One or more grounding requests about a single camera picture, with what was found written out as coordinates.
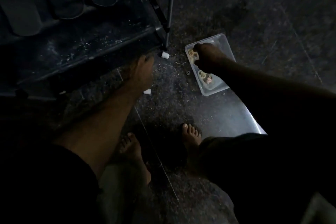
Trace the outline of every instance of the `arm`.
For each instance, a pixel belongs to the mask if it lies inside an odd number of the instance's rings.
[[[119,142],[121,129],[135,101],[152,84],[153,62],[153,57],[146,61],[142,55],[131,69],[130,79],[96,113],[55,141],[80,156],[98,178]]]
[[[194,50],[195,65],[222,78],[269,135],[321,134],[333,127],[335,94],[243,67],[212,44]]]

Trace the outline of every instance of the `bare foot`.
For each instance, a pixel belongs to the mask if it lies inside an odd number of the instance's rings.
[[[183,124],[182,141],[187,149],[187,166],[191,175],[202,176],[198,161],[198,148],[202,142],[201,134],[190,124]]]
[[[134,159],[135,161],[139,162],[145,176],[146,182],[149,184],[151,181],[151,173],[148,171],[142,156],[141,156],[141,146],[137,138],[133,133],[128,133],[128,137],[122,139],[120,142],[120,154],[124,154],[127,158]]]

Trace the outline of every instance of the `plastic container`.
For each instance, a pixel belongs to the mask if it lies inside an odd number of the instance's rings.
[[[201,90],[202,95],[209,96],[211,94],[215,94],[217,92],[220,92],[222,90],[226,90],[229,88],[229,86],[218,76],[214,74],[210,74],[212,76],[212,82],[210,84],[207,84],[204,82],[204,80],[200,76],[200,69],[194,65],[194,59],[190,57],[188,50],[193,49],[195,44],[204,44],[204,43],[211,43],[215,46],[217,46],[227,58],[235,60],[235,57],[233,56],[233,53],[231,51],[229,42],[224,34],[218,34],[214,35],[212,37],[209,37],[207,39],[200,40],[198,42],[195,42],[193,44],[188,44],[184,50],[187,54],[188,60],[190,62],[191,68],[195,74],[199,89]]]

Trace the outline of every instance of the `person's left foot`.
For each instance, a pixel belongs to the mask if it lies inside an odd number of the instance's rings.
[[[145,176],[147,184],[151,181],[151,173],[148,171],[142,156],[141,156],[141,146],[137,138],[133,133],[128,133],[128,137],[122,139],[120,142],[120,154],[124,154],[127,158],[134,159],[139,162]]]

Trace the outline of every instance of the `white cap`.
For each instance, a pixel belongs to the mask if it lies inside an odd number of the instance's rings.
[[[162,58],[165,58],[165,59],[169,59],[169,54],[166,53],[166,52],[162,52],[161,57],[162,57]]]
[[[148,89],[148,90],[145,90],[143,93],[144,93],[144,94],[148,94],[148,95],[150,95],[151,92],[152,92],[152,90],[151,90],[151,89]]]

